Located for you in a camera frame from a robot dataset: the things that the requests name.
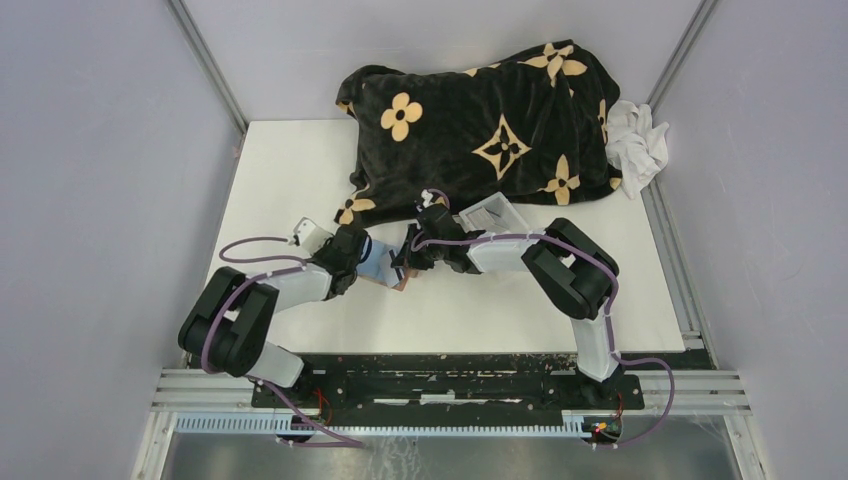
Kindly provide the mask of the tan leather card holder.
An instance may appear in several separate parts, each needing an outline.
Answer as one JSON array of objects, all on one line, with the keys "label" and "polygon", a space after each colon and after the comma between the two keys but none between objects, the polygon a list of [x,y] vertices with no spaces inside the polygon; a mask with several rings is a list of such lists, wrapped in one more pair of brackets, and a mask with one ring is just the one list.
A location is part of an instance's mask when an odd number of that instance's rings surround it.
[{"label": "tan leather card holder", "polygon": [[357,265],[359,278],[383,285],[389,289],[403,291],[410,278],[409,270],[402,264],[395,265],[401,248],[369,237],[362,249]]}]

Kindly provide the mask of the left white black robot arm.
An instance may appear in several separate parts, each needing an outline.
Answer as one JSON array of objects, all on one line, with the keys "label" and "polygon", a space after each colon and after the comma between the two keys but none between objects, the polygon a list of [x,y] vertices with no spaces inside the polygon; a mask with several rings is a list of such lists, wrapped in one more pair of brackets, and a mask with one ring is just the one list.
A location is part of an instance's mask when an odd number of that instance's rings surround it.
[{"label": "left white black robot arm", "polygon": [[306,362],[267,340],[275,314],[343,295],[357,268],[373,251],[368,233],[341,226],[310,257],[281,255],[294,266],[249,276],[231,266],[217,269],[180,328],[178,346],[200,359],[208,373],[224,372],[276,385],[291,406],[307,404],[314,379]]}]

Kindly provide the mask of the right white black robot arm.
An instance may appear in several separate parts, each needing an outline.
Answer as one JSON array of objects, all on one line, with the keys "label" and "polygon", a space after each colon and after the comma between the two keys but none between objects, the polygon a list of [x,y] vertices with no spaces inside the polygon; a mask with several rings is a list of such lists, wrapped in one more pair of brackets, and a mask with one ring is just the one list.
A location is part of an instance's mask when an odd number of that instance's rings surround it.
[{"label": "right white black robot arm", "polygon": [[624,369],[615,347],[612,303],[619,290],[615,260],[572,221],[557,218],[526,233],[465,230],[440,204],[408,225],[394,266],[429,270],[443,262],[461,274],[526,272],[571,321],[580,400],[602,408],[618,393]]}]

